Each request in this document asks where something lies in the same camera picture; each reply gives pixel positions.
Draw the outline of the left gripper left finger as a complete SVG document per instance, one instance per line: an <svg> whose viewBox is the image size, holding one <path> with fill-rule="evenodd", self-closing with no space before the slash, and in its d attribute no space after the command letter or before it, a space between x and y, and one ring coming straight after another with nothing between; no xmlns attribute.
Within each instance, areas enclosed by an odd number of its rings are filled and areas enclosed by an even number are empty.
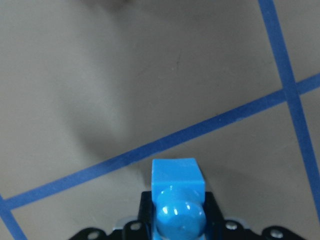
<svg viewBox="0 0 320 240"><path fill-rule="evenodd" d="M137 221L139 223L138 234L140 240L156 240L157 233L154 226L154 204L152 201L152 192L143 191L140 197Z"/></svg>

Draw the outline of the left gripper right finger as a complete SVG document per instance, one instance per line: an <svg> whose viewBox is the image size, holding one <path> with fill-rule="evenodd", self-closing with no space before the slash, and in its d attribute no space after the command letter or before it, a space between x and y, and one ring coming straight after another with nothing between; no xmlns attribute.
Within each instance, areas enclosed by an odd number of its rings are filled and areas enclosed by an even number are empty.
<svg viewBox="0 0 320 240"><path fill-rule="evenodd" d="M222 240L225 220L212 192L205 192L203 209L206 217L205 239Z"/></svg>

